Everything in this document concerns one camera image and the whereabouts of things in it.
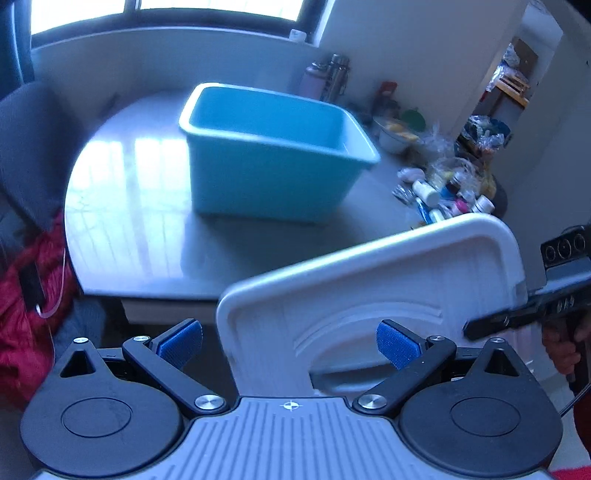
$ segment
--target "window frame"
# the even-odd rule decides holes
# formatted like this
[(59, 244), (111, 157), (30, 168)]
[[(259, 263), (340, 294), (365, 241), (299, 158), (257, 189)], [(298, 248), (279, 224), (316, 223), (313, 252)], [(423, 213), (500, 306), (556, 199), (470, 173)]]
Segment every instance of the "window frame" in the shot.
[(32, 48), (70, 38), (111, 31), (145, 27), (205, 27), (289, 37), (295, 28), (308, 34), (308, 42), (316, 32), (327, 0), (304, 0), (297, 21), (266, 15), (232, 12), (209, 8), (150, 8), (141, 10), (141, 0), (125, 0), (121, 14), (80, 20), (35, 33)]

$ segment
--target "white bottle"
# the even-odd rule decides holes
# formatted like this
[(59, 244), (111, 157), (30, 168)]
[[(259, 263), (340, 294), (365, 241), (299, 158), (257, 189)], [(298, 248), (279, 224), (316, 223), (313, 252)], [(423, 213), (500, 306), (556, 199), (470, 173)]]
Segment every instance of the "white bottle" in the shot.
[(484, 195), (482, 195), (480, 198), (478, 198), (478, 200), (474, 204), (474, 207), (472, 207), (472, 212), (473, 213), (488, 213), (488, 214), (491, 214), (494, 211), (495, 211), (495, 206)]
[(429, 212), (429, 218), (431, 219), (431, 221), (433, 221), (433, 223), (439, 223), (445, 220), (445, 217), (443, 216), (441, 210), (437, 208), (434, 208)]
[(441, 200), (439, 192), (431, 187), (426, 181), (417, 180), (413, 183), (413, 192), (417, 197), (424, 201), (425, 205), (429, 208), (435, 208), (439, 205), (439, 200)]

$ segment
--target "person's hand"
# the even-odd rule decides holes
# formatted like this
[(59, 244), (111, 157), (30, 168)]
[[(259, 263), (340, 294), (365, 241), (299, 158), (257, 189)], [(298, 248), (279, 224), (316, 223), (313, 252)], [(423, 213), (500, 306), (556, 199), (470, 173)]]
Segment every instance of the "person's hand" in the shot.
[[(574, 333), (574, 341), (583, 342), (591, 336), (591, 313), (581, 321)], [(546, 347), (548, 356), (554, 363), (556, 370), (563, 375), (574, 372), (574, 366), (581, 361), (581, 355), (576, 352), (573, 342), (560, 339), (558, 331), (550, 326), (542, 328), (542, 345)]]

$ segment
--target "black cable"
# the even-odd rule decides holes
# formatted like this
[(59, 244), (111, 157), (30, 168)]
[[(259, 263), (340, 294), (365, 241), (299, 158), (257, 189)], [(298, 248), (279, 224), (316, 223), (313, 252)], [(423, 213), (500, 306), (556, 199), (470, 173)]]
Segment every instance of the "black cable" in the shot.
[(579, 401), (591, 390), (591, 383), (588, 383), (584, 389), (582, 389), (579, 394), (569, 402), (568, 405), (565, 406), (562, 410), (560, 410), (560, 417), (564, 417), (568, 412), (570, 412), (573, 407), (579, 403)]

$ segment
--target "white wall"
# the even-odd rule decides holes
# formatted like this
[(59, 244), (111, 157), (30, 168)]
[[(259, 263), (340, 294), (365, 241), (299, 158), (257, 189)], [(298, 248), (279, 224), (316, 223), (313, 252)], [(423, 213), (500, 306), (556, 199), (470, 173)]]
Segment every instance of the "white wall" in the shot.
[(493, 164), (508, 191), (505, 222), (529, 288), (545, 283), (541, 243), (591, 217), (591, 29), (566, 4), (548, 6), (558, 8), (553, 14), (564, 36), (513, 142)]
[(382, 80), (428, 123), (457, 135), (527, 6), (515, 0), (337, 0), (321, 46), (353, 59), (349, 96), (364, 103)]
[(591, 218), (591, 77), (540, 162), (510, 195), (505, 221), (519, 242), (529, 288), (543, 286), (540, 245)]
[(513, 36), (527, 0), (334, 0), (317, 45), (231, 31), (156, 28), (76, 38), (33, 52), (89, 128), (119, 96), (122, 106), (157, 90), (222, 81), (294, 92), (306, 65), (331, 52), (352, 58), (347, 97), (368, 104), (382, 80), (442, 130), (459, 129)]
[(527, 6), (516, 35), (527, 43), (538, 56), (538, 63), (529, 78), (530, 95), (535, 93), (537, 83), (550, 67), (562, 34), (562, 29), (552, 15), (545, 14), (531, 5)]

